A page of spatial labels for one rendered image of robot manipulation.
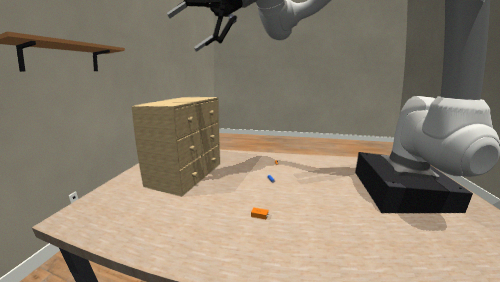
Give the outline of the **brown wooden drawer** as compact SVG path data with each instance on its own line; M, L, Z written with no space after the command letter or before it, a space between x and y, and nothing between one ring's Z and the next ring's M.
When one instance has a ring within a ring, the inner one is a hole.
M176 138L200 128L199 107L190 105L174 108Z
M180 169L182 193L184 194L200 179L203 178L203 168L201 157L196 158L188 165Z
M217 100L200 102L200 114L201 114L201 127L218 121Z
M182 137L182 139L177 139L177 151L179 167L200 155L201 138L199 131L186 135L184 138Z
M214 148L203 154L204 176L214 169L219 163L219 147L216 145Z
M219 143L218 124L214 123L201 129L202 153ZM211 139L212 138L212 139Z

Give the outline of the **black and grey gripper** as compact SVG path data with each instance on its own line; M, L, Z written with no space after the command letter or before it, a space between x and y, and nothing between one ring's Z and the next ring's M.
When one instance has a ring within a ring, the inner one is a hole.
M205 40L203 40L201 43L199 43L194 47L195 51L197 52L204 46L207 46L210 43L212 43L213 41L218 41L219 43L223 42L229 29L237 20L237 16L233 15L232 13L240 9L242 5L243 5L242 0L184 0L175 8L167 12L167 15L169 18L172 18L173 16L175 16L176 14L187 8L187 6L200 6L200 7L210 8L210 10L214 12L215 16L218 16L214 34L209 36L208 38L206 38ZM223 17L229 17L229 21L227 22L221 35L218 36Z

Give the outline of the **small wooden chest of drawers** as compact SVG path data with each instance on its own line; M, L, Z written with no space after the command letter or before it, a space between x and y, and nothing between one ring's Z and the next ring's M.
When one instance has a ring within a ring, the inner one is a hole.
M191 102L196 98L198 97L179 98L177 100L174 100L173 102L170 102L169 104L165 104L167 106L160 105L169 100L148 103L146 104L148 106L141 106L143 104L132 106L135 141L143 187L172 195L183 196L196 184L198 184L203 178L205 178L210 172L212 172L217 166L220 165L219 163L214 169L212 169L208 174L204 176L203 154L218 145L220 160L220 140L219 143L202 153L201 136L201 129L214 123L218 124L219 135L218 97L208 97L205 99L209 100ZM201 127L200 102L210 100L217 100L218 102L218 121ZM176 138L174 108L190 104L199 105L200 128ZM179 167L177 139L189 135L195 131L199 131L200 133L201 154L191 161L187 162L183 166ZM180 169L199 156L202 159L203 178L183 194Z

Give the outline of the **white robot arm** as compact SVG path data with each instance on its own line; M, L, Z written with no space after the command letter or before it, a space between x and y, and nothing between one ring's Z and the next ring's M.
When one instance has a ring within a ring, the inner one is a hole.
M256 2L268 35L284 40L300 20L330 1L242 0L242 7ZM490 0L445 0L441 96L413 96L403 106L391 154L380 157L395 175L439 180L432 165L452 176L472 177L496 165L500 140L490 108L480 100L489 14Z

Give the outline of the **orange rectangular block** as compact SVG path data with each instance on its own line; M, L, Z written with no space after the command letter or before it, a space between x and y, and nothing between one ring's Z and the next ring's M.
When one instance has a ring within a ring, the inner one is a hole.
M269 210L265 210L265 209L253 208L251 211L251 217L254 217L254 218L266 220L268 218L268 215L269 215Z

